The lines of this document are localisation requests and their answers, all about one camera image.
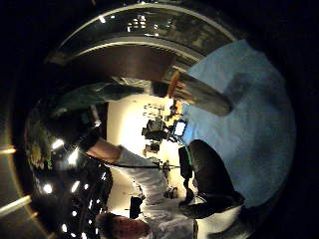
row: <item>man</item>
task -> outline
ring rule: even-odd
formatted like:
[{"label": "man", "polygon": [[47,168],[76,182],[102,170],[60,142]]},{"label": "man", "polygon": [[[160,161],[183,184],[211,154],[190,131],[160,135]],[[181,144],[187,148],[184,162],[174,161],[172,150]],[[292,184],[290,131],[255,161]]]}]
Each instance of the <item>man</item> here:
[{"label": "man", "polygon": [[[194,140],[188,147],[193,159],[198,195],[203,203],[191,205],[189,208],[186,205],[181,212],[178,207],[180,200],[163,197],[167,187],[166,180],[148,159],[128,151],[121,145],[105,141],[98,137],[93,129],[85,129],[81,118],[76,114],[50,119],[47,126],[55,137],[70,145],[76,145],[89,156],[113,164],[110,166],[141,186],[145,199],[139,218],[130,219],[110,213],[98,215],[96,224],[101,234],[107,238],[191,239],[196,235],[196,221],[193,218],[197,218],[197,209],[203,210],[206,217],[214,212],[222,213],[229,208],[240,207],[242,204],[242,197],[234,191],[222,160],[201,140]],[[221,223],[221,226],[219,223],[218,231],[229,227],[235,218],[236,215],[233,215],[230,220]]]}]

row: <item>seated person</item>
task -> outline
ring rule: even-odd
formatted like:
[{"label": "seated person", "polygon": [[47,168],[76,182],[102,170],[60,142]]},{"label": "seated person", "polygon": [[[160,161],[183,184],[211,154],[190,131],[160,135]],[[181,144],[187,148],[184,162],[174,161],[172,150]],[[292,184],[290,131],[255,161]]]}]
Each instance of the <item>seated person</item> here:
[{"label": "seated person", "polygon": [[[128,151],[123,146],[105,141],[98,137],[94,130],[86,130],[83,133],[83,126],[72,116],[66,115],[52,120],[48,128],[55,137],[71,145],[75,144],[81,151],[105,163],[137,166],[135,168],[115,167],[141,186],[146,197],[141,206],[142,213],[137,219],[112,213],[98,215],[96,224],[103,236],[117,239],[195,238],[197,227],[194,220],[196,211],[192,211],[191,207],[193,205],[190,205],[188,211],[187,206],[180,210],[180,201],[163,197],[167,185],[162,173],[157,168],[139,167],[154,166],[149,160]],[[240,194],[234,191],[228,173],[217,153],[201,140],[194,140],[189,145],[189,150],[198,195],[203,202],[194,206],[204,210],[203,217],[208,217],[214,212],[222,213],[236,206],[240,207],[243,200]],[[220,230],[227,229],[235,221],[236,216],[237,214],[233,215],[223,226],[219,225]]]}]

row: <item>light blue floor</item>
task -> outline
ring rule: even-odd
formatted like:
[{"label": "light blue floor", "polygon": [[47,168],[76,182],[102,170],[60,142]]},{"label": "light blue floor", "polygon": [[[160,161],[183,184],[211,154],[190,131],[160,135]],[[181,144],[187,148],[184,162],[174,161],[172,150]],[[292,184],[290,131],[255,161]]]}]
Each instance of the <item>light blue floor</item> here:
[{"label": "light blue floor", "polygon": [[284,79],[244,40],[214,51],[187,73],[226,94],[234,109],[221,118],[184,106],[183,140],[210,144],[245,205],[263,203],[279,188],[293,158],[296,128]]}]

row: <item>man's hair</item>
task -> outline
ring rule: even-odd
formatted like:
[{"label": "man's hair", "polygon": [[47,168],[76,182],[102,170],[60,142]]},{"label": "man's hair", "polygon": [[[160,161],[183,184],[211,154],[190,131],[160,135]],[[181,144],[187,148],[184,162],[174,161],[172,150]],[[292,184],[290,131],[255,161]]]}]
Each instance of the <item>man's hair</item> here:
[{"label": "man's hair", "polygon": [[99,232],[102,236],[108,239],[116,239],[116,237],[112,234],[113,229],[113,220],[118,217],[111,212],[101,213],[96,216],[96,227],[99,229]]}]

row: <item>leg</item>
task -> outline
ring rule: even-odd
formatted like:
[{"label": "leg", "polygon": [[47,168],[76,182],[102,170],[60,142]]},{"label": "leg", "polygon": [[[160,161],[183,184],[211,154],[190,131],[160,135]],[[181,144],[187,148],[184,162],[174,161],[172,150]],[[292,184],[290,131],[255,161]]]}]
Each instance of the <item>leg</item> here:
[{"label": "leg", "polygon": [[189,146],[198,193],[226,194],[234,192],[228,172],[217,152],[202,140]]}]

